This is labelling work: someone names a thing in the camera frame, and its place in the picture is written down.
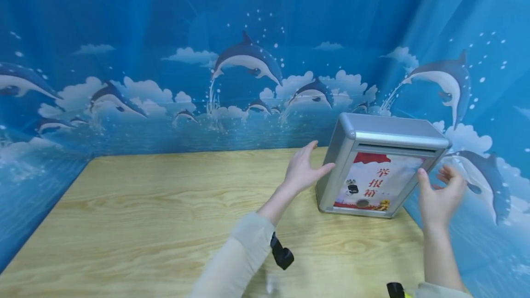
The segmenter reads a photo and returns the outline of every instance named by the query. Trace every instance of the wrist strap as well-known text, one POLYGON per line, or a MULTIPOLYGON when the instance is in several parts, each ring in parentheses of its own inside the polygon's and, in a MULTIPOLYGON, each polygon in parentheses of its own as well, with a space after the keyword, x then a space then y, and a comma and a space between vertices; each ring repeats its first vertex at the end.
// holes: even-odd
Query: wrist strap
POLYGON ((272 233, 271 248, 274 260, 282 270, 286 270, 295 261, 295 256, 293 256, 291 251, 288 248, 284 248, 278 238, 276 238, 276 232, 272 233))

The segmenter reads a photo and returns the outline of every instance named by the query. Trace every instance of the silver metal box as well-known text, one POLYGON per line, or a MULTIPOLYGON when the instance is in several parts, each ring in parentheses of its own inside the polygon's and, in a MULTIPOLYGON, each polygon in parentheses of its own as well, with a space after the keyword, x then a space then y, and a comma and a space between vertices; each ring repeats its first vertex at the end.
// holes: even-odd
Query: silver metal box
POLYGON ((322 212, 393 218, 451 147, 427 120, 342 113, 324 164, 335 168, 315 188, 322 212))

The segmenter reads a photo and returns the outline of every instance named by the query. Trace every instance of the wood grain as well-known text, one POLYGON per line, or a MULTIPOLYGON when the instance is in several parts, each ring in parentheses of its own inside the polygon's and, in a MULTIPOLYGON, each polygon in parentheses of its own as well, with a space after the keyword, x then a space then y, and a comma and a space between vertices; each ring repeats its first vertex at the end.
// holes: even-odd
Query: wood grain
MULTIPOLYGON (((94 159, 0 276, 0 297, 185 297, 237 220, 266 201, 293 149, 94 159)), ((325 148, 315 150, 322 163, 325 148)), ((387 298, 422 281, 422 236, 397 218, 318 211, 310 189, 277 229, 295 262, 272 256, 245 297, 387 298), (266 295, 272 274, 278 291, 266 295)))

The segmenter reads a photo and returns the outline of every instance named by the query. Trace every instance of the sleeve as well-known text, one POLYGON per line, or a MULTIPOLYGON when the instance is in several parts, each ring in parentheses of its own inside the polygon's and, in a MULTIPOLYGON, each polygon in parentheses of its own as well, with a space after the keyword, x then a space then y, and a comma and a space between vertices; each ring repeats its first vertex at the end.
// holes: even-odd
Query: sleeve
POLYGON ((275 229, 255 212, 245 215, 193 286, 190 298, 241 297, 271 252, 275 229))
POLYGON ((466 292, 424 282, 415 291, 415 298, 472 298, 472 296, 466 292))

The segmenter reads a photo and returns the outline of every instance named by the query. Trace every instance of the dolphin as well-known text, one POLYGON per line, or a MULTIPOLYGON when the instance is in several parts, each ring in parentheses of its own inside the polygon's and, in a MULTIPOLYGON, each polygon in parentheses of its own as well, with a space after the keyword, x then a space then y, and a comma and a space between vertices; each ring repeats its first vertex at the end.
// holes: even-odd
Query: dolphin
POLYGON ((36 72, 12 63, 0 63, 0 95, 22 97, 29 90, 53 99, 63 99, 36 72))
POLYGON ((365 112, 365 113, 368 112, 368 102, 360 103, 352 111, 352 113, 361 113, 361 112, 365 112))
POLYGON ((271 107, 271 113, 278 113, 278 114, 281 114, 281 113, 282 113, 282 110, 281 110, 280 107, 278 107, 278 106, 272 106, 272 107, 271 107))
POLYGON ((282 70, 278 62, 264 48, 254 44, 247 32, 243 31, 243 41, 227 48, 219 55, 212 72, 212 81, 223 74, 222 68, 229 65, 243 66, 255 78, 267 76, 282 86, 282 70))
POLYGON ((401 84, 411 84, 412 79, 435 82, 443 92, 444 106, 450 106, 453 115, 453 129, 461 122, 467 111, 471 96, 471 79, 467 70, 467 51, 463 50, 456 60, 428 63, 411 71, 401 84))
POLYGON ((43 117, 41 120, 37 122, 35 130, 39 133, 39 135, 42 135, 45 130, 48 130, 48 129, 58 130, 60 128, 74 128, 74 125, 72 125, 68 121, 57 120, 55 118, 43 117))
POLYGON ((311 100, 316 103, 324 101, 331 109, 334 106, 334 97, 330 88, 322 83, 318 77, 315 77, 313 82, 308 83, 302 88, 298 89, 289 100, 287 106, 289 106, 296 99, 304 97, 311 97, 311 100))
POLYGON ((81 124, 88 124, 88 121, 83 120, 82 118, 76 116, 70 120, 70 123, 73 125, 81 125, 81 124))
POLYGON ((265 113, 272 115, 271 109, 262 100, 256 100, 255 102, 250 103, 245 111, 249 111, 251 109, 257 109, 258 111, 264 111, 265 113))
POLYGON ((458 151, 444 156, 446 157, 456 159, 463 165, 468 175, 467 186, 487 204, 496 225, 505 221, 510 214, 512 202, 510 191, 503 185, 504 180, 497 168, 495 152, 488 158, 471 151, 458 151))
POLYGON ((97 107, 100 103, 111 102, 114 103, 116 109, 121 112, 129 111, 147 117, 145 111, 123 96, 120 90, 118 90, 112 82, 107 81, 105 84, 107 84, 107 86, 104 86, 92 95, 92 98, 90 99, 90 107, 88 109, 90 112, 92 112, 94 107, 97 107))
POLYGON ((199 121, 196 120, 195 116, 187 109, 179 111, 177 115, 175 116, 175 120, 178 119, 179 117, 185 117, 189 121, 194 121, 196 123, 199 123, 199 121))

